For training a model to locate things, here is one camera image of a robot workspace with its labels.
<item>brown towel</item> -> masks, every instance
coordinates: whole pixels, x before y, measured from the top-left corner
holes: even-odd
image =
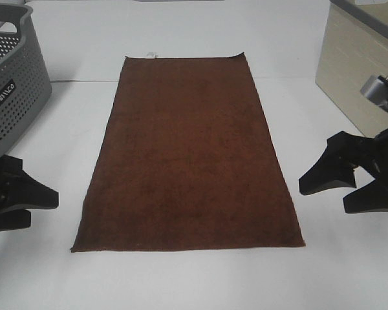
[[[244,54],[127,57],[72,252],[302,245]]]

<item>white surface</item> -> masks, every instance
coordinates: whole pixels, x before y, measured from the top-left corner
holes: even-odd
[[[378,5],[386,2],[388,0],[355,0],[356,5]]]
[[[255,83],[306,247],[71,254],[116,83],[54,83],[11,155],[60,205],[0,232],[0,310],[388,309],[388,213],[345,214],[349,189],[298,193],[325,139],[357,132],[310,78]]]
[[[329,0],[34,1],[53,81],[117,81],[125,56],[246,53],[253,76],[314,76]]]
[[[51,76],[60,79],[118,79],[123,53],[223,56],[245,50],[253,74],[270,76],[255,84],[307,246],[71,254],[116,83],[53,83],[48,105],[10,154],[23,158],[32,177],[59,191],[60,205],[32,211],[29,229],[0,232],[0,310],[388,309],[388,213],[345,214],[342,197],[350,189],[312,196],[298,191],[297,180],[328,137],[340,130],[358,133],[314,83],[324,3],[262,1],[263,10],[257,1],[236,3],[235,9],[224,2],[230,7],[126,2],[102,10],[100,3],[88,6],[90,1],[51,1],[34,3],[34,22]],[[92,23],[99,11],[100,20]],[[241,18],[223,23],[230,14]],[[127,20],[122,26],[121,16]],[[190,30],[196,22],[211,34]],[[250,32],[236,32],[245,25]],[[90,28],[97,30],[94,37]],[[219,37],[224,29],[233,35]],[[88,44],[83,55],[79,43]],[[371,179],[358,170],[356,176],[359,186]]]

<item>basket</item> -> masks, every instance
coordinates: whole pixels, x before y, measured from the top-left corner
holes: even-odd
[[[17,141],[52,92],[31,13],[23,5],[0,5],[0,21],[17,32],[0,32],[0,157]]]

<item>small white tag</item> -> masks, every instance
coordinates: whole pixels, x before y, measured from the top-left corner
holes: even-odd
[[[146,57],[147,58],[158,58],[158,54],[156,52],[149,52]]]

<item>basket handle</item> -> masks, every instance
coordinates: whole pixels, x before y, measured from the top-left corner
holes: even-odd
[[[23,6],[0,5],[0,21],[12,23],[20,34],[20,20],[27,12]]]

